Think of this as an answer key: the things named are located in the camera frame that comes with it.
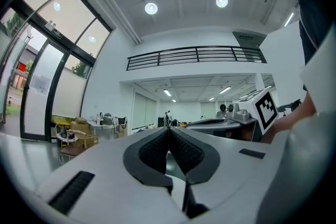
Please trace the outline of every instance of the linear light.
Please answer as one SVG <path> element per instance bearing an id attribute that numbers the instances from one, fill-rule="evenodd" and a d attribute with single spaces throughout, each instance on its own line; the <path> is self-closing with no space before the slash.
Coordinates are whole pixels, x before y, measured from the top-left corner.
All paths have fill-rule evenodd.
<path id="1" fill-rule="evenodd" d="M 169 92 L 169 90 L 163 90 L 168 96 L 172 96 Z"/>
<path id="2" fill-rule="evenodd" d="M 288 25 L 289 21 L 292 19 L 294 13 L 292 12 L 292 14 L 289 16 L 287 22 L 285 23 L 285 27 Z"/>
<path id="3" fill-rule="evenodd" d="M 228 91 L 229 89 L 231 89 L 231 86 L 226 87 L 226 88 L 225 88 L 223 91 L 221 91 L 220 93 L 226 92 L 226 91 Z"/>

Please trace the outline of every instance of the balcony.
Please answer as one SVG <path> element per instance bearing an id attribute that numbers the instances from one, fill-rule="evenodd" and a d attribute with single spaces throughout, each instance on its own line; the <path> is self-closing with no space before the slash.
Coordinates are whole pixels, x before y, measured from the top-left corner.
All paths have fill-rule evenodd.
<path id="1" fill-rule="evenodd" d="M 197 46 L 160 50 L 128 57 L 127 71 L 194 62 L 267 63 L 260 49 L 235 46 Z"/>

